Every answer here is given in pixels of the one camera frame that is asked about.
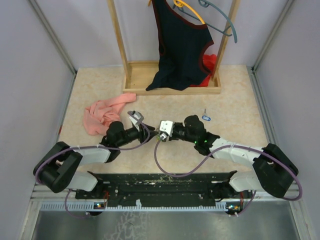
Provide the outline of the large keyring with small rings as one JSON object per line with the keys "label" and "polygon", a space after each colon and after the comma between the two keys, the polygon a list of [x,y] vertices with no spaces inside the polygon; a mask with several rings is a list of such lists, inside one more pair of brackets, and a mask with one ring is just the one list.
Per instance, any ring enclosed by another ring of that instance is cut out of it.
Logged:
{"label": "large keyring with small rings", "polygon": [[162,140],[161,132],[160,132],[160,131],[157,131],[157,132],[156,132],[155,138],[156,138],[157,141],[161,141],[161,140]]}

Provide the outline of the blue tagged key bunch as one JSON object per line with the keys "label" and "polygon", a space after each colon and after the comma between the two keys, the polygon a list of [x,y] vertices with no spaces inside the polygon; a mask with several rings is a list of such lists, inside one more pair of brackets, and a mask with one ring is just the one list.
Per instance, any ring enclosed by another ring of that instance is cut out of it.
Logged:
{"label": "blue tagged key bunch", "polygon": [[207,109],[205,108],[204,111],[203,111],[203,114],[201,116],[201,118],[207,122],[210,122],[211,121],[211,118],[208,116],[207,114]]}

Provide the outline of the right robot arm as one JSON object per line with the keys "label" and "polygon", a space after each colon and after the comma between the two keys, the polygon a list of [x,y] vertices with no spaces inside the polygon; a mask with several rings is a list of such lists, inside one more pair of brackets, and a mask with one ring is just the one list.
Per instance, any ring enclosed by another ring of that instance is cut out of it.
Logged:
{"label": "right robot arm", "polygon": [[235,198],[242,191],[264,190],[283,199],[299,173],[277,145],[269,143],[265,147],[250,147],[228,141],[208,132],[197,115],[188,116],[183,123],[174,123],[169,139],[193,143],[194,149],[203,156],[250,168],[248,172],[234,173],[223,185],[223,192],[229,198]]}

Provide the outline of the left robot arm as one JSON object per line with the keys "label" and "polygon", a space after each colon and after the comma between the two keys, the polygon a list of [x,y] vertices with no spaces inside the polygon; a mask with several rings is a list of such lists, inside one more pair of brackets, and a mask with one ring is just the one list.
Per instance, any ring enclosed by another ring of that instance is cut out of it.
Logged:
{"label": "left robot arm", "polygon": [[[82,190],[97,199],[103,195],[104,186],[92,172],[78,172],[82,165],[110,163],[121,151],[136,149],[147,143],[158,132],[143,123],[125,129],[120,121],[110,124],[101,143],[93,146],[71,147],[63,141],[57,142],[34,167],[33,175],[39,184],[47,186],[53,193],[65,189]],[[123,146],[138,140],[139,145],[130,148]]]}

